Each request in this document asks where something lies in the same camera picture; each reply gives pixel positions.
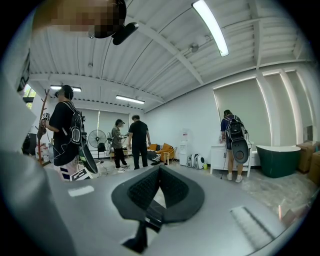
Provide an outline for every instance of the cap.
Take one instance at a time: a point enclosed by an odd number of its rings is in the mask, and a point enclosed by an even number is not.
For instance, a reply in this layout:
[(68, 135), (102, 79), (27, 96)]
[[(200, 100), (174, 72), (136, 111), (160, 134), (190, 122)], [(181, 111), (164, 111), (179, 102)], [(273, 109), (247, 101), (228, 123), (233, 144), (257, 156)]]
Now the cap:
[(123, 123), (123, 124), (126, 124), (124, 121), (122, 121), (121, 119), (117, 119), (116, 121), (115, 121), (116, 123)]

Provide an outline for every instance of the cardboard box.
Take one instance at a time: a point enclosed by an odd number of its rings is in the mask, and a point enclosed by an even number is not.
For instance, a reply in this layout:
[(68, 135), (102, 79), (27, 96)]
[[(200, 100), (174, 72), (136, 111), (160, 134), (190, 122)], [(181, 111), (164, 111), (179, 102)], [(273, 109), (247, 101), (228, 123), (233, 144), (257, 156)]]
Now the cardboard box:
[(315, 184), (317, 184), (318, 186), (320, 185), (320, 151), (312, 154), (308, 177)]
[(315, 152), (316, 146), (320, 146), (320, 142), (309, 141), (296, 146), (301, 148), (298, 169), (305, 173), (310, 169), (312, 154)]

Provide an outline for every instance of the person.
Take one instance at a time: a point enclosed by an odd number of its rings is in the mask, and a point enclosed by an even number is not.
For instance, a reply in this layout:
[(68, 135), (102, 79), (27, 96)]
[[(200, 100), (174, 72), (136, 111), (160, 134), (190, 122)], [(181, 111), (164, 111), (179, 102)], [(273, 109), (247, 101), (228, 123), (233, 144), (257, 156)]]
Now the person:
[(115, 169), (118, 171), (118, 173), (124, 173), (126, 167), (129, 167), (130, 165), (127, 164), (125, 160), (125, 154), (124, 150), (122, 148), (122, 136), (120, 133), (120, 128), (124, 127), (124, 122), (121, 119), (117, 119), (115, 121), (115, 125), (111, 130), (111, 136), (112, 136), (112, 147), (114, 149), (114, 162), (115, 162)]
[(53, 165), (64, 181), (70, 181), (70, 176), (79, 170), (78, 146), (71, 142), (69, 134), (74, 115), (71, 102), (73, 96), (71, 86), (63, 85), (58, 91), (59, 102), (50, 120), (41, 121), (43, 127), (53, 132)]
[[(24, 88), (30, 77), (30, 45), (32, 36), (49, 26), (57, 26), (63, 31), (89, 33), (93, 28), (99, 34), (109, 35), (117, 32), (124, 22), (118, 0), (46, 0), (37, 6), (24, 20), (15, 33), (0, 63), (1, 106), (13, 104), (0, 112), (0, 149), (17, 152), (36, 116), (22, 100)], [(22, 116), (17, 126), (12, 117)], [(15, 134), (15, 141), (8, 134)]]
[[(228, 135), (226, 133), (226, 130), (227, 130), (227, 127), (230, 123), (230, 121), (232, 119), (237, 119), (238, 121), (241, 121), (240, 118), (238, 116), (235, 116), (232, 114), (232, 112), (227, 109), (223, 112), (223, 119), (221, 121), (221, 134), (222, 134), (222, 139), (226, 142), (226, 149), (227, 149), (227, 152), (228, 152), (228, 174), (226, 176), (226, 178), (229, 180), (229, 181), (232, 181), (232, 171), (233, 171), (233, 168), (234, 168), (234, 155), (232, 153), (232, 148), (231, 148), (231, 139), (228, 138)], [(236, 183), (240, 183), (243, 179), (241, 173), (242, 173), (242, 170), (243, 170), (243, 167), (244, 165), (243, 164), (238, 164), (237, 166), (237, 177), (236, 177), (236, 180), (235, 182)]]
[(134, 161), (134, 169), (139, 169), (139, 155), (141, 154), (142, 165), (143, 167), (148, 166), (147, 161), (147, 141), (146, 137), (148, 137), (148, 145), (151, 145), (150, 134), (148, 130), (148, 126), (140, 121), (140, 117), (136, 114), (132, 116), (132, 120), (134, 123), (130, 125), (129, 128), (129, 142), (128, 148), (131, 148), (131, 140), (132, 140), (132, 155)]

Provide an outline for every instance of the ceiling light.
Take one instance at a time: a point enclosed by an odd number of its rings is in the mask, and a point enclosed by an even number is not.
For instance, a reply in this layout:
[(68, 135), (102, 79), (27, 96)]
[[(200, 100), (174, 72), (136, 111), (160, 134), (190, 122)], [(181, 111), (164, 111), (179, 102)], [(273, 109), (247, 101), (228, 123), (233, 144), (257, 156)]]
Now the ceiling light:
[(60, 85), (51, 85), (50, 88), (52, 90), (60, 90), (61, 89), (61, 86)]
[(224, 35), (222, 34), (218, 22), (207, 6), (206, 2), (204, 0), (199, 0), (194, 2), (191, 6), (198, 12), (198, 14), (207, 25), (208, 29), (210, 30), (215, 43), (218, 46), (221, 57), (227, 56), (229, 54), (229, 51)]
[(135, 98), (129, 98), (129, 97), (124, 97), (124, 96), (120, 96), (120, 95), (117, 95), (115, 98), (118, 100), (124, 100), (124, 101), (128, 101), (128, 102), (145, 104), (145, 102), (143, 100), (139, 100), (139, 99), (135, 99)]
[(80, 87), (71, 87), (74, 92), (81, 93), (81, 88)]

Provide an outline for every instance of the black pants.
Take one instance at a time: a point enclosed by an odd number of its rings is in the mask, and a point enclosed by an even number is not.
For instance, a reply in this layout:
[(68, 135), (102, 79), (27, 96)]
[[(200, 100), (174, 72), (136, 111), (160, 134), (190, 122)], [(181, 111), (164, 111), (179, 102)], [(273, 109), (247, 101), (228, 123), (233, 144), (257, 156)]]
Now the black pants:
[(115, 148), (114, 149), (114, 162), (115, 162), (115, 168), (120, 168), (120, 160), (123, 165), (127, 165), (125, 160), (125, 154), (124, 150), (122, 148)]
[(134, 161), (134, 169), (139, 169), (139, 155), (141, 154), (142, 158), (142, 165), (143, 167), (148, 166), (147, 161), (147, 143), (143, 143), (140, 145), (132, 145), (132, 155), (133, 155), (133, 161)]

